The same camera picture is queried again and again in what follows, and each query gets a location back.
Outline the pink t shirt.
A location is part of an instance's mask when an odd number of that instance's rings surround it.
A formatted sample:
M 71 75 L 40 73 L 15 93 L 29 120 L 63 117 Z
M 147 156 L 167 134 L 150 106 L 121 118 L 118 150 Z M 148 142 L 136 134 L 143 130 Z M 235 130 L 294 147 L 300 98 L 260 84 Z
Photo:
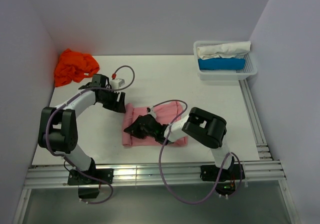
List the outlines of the pink t shirt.
M 139 116 L 144 116 L 147 114 L 147 107 L 134 107 L 132 103 L 128 103 L 125 106 L 125 109 L 126 113 L 124 114 L 122 121 L 122 146 L 126 148 L 139 146 L 160 146 L 161 144 L 156 142 L 151 137 L 138 139 L 124 132 L 124 129 L 129 127 Z M 182 110 L 182 105 L 177 101 L 161 104 L 154 108 L 156 120 L 161 124 L 169 124 L 173 118 L 182 112 Z

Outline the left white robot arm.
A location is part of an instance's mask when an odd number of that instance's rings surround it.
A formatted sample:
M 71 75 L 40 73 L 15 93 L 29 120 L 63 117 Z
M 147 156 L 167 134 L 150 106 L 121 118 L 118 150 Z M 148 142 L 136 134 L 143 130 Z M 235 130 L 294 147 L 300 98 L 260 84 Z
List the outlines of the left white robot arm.
M 77 118 L 90 106 L 102 104 L 104 109 L 124 114 L 125 80 L 111 79 L 103 74 L 94 74 L 91 81 L 79 87 L 77 94 L 55 107 L 45 107 L 41 111 L 38 145 L 53 156 L 62 157 L 86 184 L 96 181 L 98 172 L 93 158 L 78 145 Z

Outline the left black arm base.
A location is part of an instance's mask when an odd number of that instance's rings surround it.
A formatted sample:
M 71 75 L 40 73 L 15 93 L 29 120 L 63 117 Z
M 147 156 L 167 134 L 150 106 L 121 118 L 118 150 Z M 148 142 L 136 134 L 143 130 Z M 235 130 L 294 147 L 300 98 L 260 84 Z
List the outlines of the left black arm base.
M 102 201 L 95 201 L 99 196 L 102 185 L 110 187 L 111 193 L 106 198 L 110 199 L 113 194 L 113 168 L 97 168 L 95 161 L 91 158 L 91 163 L 86 171 L 78 170 L 76 167 L 67 169 L 66 164 L 64 168 L 68 171 L 68 186 L 78 186 L 78 197 L 80 201 L 92 203 L 102 203 Z

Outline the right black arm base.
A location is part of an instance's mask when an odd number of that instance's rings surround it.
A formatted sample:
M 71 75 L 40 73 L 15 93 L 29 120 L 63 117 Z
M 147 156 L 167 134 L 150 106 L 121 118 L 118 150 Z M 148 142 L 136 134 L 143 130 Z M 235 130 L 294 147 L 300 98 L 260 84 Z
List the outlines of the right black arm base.
M 215 165 L 201 165 L 200 171 L 200 179 L 202 181 L 214 182 L 220 169 Z M 222 196 L 231 195 L 237 189 L 236 181 L 244 180 L 245 178 L 242 164 L 234 164 L 229 169 L 222 169 L 215 191 Z

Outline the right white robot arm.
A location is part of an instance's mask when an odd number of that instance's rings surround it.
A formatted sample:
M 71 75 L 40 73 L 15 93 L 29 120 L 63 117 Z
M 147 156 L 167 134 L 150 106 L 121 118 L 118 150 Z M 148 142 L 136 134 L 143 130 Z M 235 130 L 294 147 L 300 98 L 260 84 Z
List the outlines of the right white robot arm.
M 191 137 L 211 150 L 217 175 L 222 179 L 229 178 L 234 172 L 235 161 L 228 145 L 223 143 L 227 133 L 226 120 L 198 107 L 193 107 L 188 116 L 179 119 L 180 116 L 175 114 L 172 123 L 161 124 L 156 120 L 154 108 L 148 107 L 146 114 L 139 115 L 124 128 L 124 132 L 141 140 L 153 138 L 162 145 L 171 145 L 179 139 Z

